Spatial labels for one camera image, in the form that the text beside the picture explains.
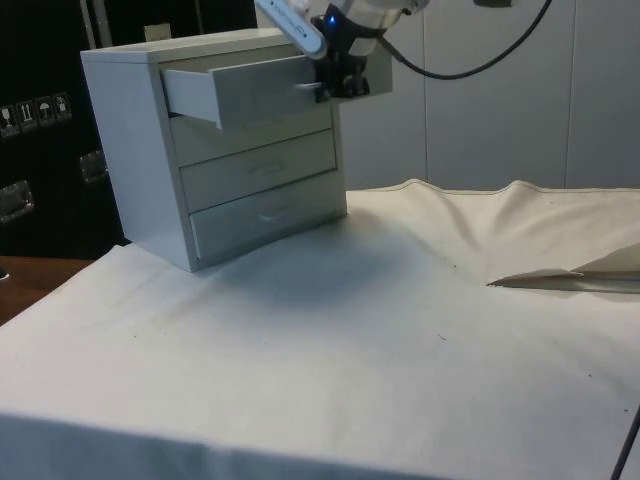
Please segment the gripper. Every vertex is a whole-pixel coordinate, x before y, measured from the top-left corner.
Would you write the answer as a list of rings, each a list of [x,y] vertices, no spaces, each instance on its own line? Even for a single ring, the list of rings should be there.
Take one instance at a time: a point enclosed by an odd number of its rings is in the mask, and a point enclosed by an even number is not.
[[[367,58],[352,51],[356,40],[353,22],[339,9],[327,9],[323,15],[313,16],[311,25],[320,32],[323,44],[314,61],[316,102],[369,95]],[[327,57],[333,55],[339,56],[336,62]]]

